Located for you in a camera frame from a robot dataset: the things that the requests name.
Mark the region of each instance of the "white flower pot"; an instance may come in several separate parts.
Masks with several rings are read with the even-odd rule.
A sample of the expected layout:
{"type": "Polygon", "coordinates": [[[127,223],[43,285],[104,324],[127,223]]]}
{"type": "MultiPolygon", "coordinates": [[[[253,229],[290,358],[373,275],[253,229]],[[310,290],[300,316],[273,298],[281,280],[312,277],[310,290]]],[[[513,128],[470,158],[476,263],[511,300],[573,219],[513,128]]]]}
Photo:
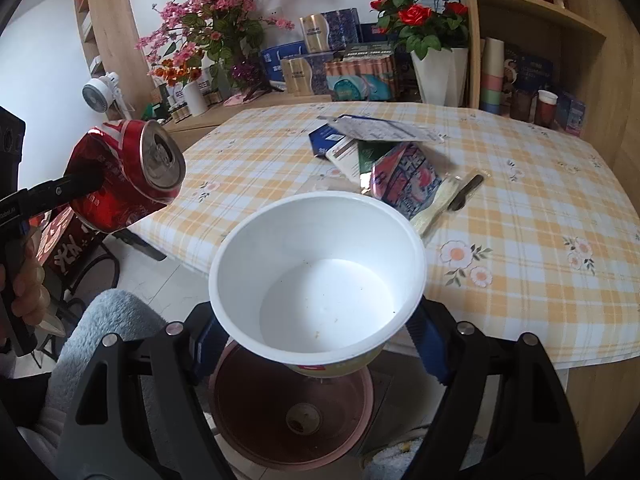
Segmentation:
{"type": "Polygon", "coordinates": [[[184,100],[187,102],[191,115],[202,115],[207,111],[207,102],[204,100],[197,81],[187,83],[182,89],[184,100]]]}
{"type": "Polygon", "coordinates": [[[468,63],[467,48],[429,49],[423,60],[412,52],[411,58],[423,103],[460,106],[468,63]]]}

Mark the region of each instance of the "red aluminum can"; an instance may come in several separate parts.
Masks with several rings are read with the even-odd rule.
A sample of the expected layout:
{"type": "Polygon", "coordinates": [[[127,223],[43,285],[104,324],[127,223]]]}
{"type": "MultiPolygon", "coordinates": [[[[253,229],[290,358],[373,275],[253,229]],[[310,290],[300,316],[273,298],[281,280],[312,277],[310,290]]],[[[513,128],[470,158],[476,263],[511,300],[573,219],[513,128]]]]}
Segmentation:
{"type": "Polygon", "coordinates": [[[178,196],[184,157],[157,121],[109,121],[76,144],[65,174],[99,164],[104,183],[72,209],[90,227],[112,233],[162,209],[178,196]]]}

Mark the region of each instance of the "stack of paper cups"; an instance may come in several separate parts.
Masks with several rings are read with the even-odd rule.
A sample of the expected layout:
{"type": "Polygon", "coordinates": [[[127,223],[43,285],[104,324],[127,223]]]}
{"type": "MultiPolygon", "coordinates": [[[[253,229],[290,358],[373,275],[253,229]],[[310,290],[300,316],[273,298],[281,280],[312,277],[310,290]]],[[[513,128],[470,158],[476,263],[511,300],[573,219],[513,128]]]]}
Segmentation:
{"type": "Polygon", "coordinates": [[[504,77],[504,42],[486,38],[482,53],[480,77],[480,109],[492,114],[500,113],[500,94],[504,77]]]}

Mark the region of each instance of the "metal screw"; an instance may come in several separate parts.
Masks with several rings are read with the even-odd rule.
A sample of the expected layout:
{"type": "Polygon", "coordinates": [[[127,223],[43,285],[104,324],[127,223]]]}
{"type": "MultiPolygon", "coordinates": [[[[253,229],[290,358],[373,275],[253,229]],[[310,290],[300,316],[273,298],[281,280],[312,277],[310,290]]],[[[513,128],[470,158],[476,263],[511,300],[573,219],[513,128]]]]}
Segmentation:
{"type": "Polygon", "coordinates": [[[535,346],[539,343],[537,336],[531,332],[525,332],[522,334],[522,340],[529,346],[535,346]]]}
{"type": "Polygon", "coordinates": [[[102,344],[105,346],[113,346],[118,342],[118,336],[114,333],[107,334],[102,338],[102,344]]]}
{"type": "Polygon", "coordinates": [[[476,331],[476,327],[474,327],[468,321],[460,321],[458,323],[458,332],[462,335],[472,335],[473,332],[476,331]]]}
{"type": "Polygon", "coordinates": [[[169,323],[164,329],[168,335],[178,335],[184,329],[184,325],[180,321],[169,323]]]}

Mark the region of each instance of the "dining table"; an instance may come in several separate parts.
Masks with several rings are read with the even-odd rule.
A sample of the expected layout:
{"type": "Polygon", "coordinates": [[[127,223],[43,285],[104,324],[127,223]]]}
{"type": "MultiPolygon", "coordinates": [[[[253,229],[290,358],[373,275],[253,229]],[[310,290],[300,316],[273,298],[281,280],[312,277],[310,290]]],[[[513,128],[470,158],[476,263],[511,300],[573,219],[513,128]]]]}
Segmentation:
{"type": "MultiPolygon", "coordinates": [[[[130,229],[208,274],[245,217],[337,173],[314,156],[308,134],[326,124],[319,116],[341,114],[426,128],[433,140],[423,148],[442,176],[484,175],[425,240],[425,297],[489,336],[535,333],[559,370],[640,355],[640,219],[623,187],[578,137],[480,110],[380,102],[245,110],[184,152],[180,195],[130,229]]],[[[391,344],[412,345],[405,333],[391,344]]]]}

